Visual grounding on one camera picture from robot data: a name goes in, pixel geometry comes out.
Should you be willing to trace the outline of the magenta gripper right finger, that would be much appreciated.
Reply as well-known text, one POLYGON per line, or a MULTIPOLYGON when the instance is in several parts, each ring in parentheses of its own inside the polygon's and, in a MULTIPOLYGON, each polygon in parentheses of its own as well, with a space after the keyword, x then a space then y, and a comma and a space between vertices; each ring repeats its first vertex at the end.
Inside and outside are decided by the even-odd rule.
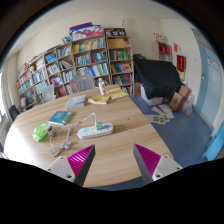
POLYGON ((134 145, 133 154, 145 185, 182 169, 169 155, 161 156, 138 144, 134 145))

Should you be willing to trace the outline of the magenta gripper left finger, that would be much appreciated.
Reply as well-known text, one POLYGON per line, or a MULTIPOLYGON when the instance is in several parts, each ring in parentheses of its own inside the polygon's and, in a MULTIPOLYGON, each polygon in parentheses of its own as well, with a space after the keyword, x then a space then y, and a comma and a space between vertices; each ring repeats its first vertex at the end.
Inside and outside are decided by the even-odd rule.
POLYGON ((78 186, 82 186, 94 157, 95 145, 90 145, 69 157, 60 156, 46 170, 78 186))

